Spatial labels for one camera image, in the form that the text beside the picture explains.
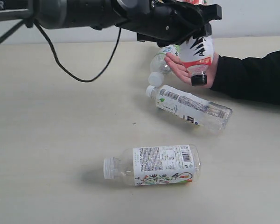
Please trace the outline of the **person's open bare hand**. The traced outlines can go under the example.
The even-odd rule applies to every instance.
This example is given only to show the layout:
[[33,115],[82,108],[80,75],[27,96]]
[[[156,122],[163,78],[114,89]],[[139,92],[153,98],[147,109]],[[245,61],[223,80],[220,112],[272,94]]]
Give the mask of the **person's open bare hand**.
[[[172,70],[172,72],[181,81],[183,81],[186,84],[192,85],[192,83],[191,83],[192,74],[184,67],[184,65],[182,64],[182,61],[180,60],[179,57],[177,57],[171,53],[167,53],[164,60],[167,63],[167,65],[169,66],[169,68]],[[201,86],[202,88],[210,89],[212,87],[215,77],[216,77],[218,60],[219,60],[218,53],[214,53],[212,64],[206,70],[207,84]]]

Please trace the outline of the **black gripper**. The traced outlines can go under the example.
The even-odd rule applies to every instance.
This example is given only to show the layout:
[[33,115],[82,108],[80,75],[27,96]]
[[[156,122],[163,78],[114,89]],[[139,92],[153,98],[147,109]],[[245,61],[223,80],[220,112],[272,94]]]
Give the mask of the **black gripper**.
[[212,35],[210,22],[222,19],[218,4],[193,4],[178,0],[115,0],[123,18],[116,26],[140,35],[139,41],[180,44],[187,37]]

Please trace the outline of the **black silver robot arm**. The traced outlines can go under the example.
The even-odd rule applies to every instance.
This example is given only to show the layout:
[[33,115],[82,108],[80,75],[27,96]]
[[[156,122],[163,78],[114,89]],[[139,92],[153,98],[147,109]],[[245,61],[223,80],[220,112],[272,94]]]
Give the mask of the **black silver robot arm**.
[[0,22],[22,20],[46,29],[116,26],[160,47],[209,36],[210,22],[220,19],[218,4],[177,0],[0,0]]

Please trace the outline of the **black sleeved forearm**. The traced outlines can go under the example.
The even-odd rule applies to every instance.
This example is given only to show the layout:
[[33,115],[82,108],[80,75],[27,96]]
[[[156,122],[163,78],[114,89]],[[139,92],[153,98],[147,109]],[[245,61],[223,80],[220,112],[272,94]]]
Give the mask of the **black sleeved forearm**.
[[219,56],[210,89],[235,99],[280,105],[280,50],[262,58]]

